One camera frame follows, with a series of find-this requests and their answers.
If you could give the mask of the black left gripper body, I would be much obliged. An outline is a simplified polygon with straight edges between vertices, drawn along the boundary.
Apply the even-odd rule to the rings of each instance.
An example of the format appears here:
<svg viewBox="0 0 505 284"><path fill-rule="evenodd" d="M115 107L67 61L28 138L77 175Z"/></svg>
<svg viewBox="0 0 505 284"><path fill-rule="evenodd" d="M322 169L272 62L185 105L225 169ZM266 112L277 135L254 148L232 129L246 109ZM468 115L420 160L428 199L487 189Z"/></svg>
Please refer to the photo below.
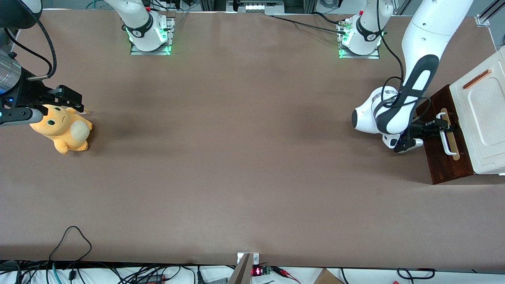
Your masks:
<svg viewBox="0 0 505 284"><path fill-rule="evenodd" d="M409 126L405 129L405 131L402 133L400 136L400 142L401 143L408 143L411 140L415 140L415 138L418 138L420 133L422 132L422 129L425 125L425 122L422 120L415 120L409 124Z"/></svg>

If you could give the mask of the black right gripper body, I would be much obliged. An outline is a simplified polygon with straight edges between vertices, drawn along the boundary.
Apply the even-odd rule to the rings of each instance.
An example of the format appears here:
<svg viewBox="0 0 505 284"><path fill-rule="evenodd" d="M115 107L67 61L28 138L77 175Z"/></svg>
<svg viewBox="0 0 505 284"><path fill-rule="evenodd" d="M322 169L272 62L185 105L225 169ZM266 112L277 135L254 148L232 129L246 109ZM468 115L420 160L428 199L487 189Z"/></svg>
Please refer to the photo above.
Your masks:
<svg viewBox="0 0 505 284"><path fill-rule="evenodd" d="M8 108L32 108L34 105L59 106L56 97L49 93L52 88L45 86L41 81L29 81L30 75L32 73L28 70L21 70L18 83L4 93L4 106Z"/></svg>

